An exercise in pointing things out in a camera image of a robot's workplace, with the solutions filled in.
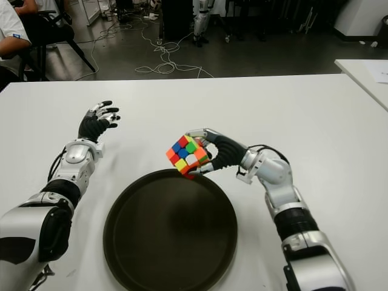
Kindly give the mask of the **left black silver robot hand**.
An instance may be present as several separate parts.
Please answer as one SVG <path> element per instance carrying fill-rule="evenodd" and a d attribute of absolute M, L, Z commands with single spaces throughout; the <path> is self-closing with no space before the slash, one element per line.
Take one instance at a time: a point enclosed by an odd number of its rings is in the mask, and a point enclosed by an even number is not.
<path fill-rule="evenodd" d="M 119 108 L 112 107 L 112 101 L 102 101 L 89 108 L 78 129 L 78 138 L 98 142 L 99 137 L 107 130 L 118 126 L 121 119 Z"/>

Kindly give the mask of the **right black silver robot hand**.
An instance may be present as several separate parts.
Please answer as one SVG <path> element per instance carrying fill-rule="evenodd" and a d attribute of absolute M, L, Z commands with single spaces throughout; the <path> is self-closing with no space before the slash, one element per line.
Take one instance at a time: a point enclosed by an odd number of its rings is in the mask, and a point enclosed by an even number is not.
<path fill-rule="evenodd" d="M 204 175 L 225 167 L 239 166 L 247 152 L 246 146 L 212 129 L 190 130 L 186 132 L 186 135 L 192 138 L 201 138 L 218 149 L 218 153 L 210 162 L 189 170 L 189 175 Z"/>

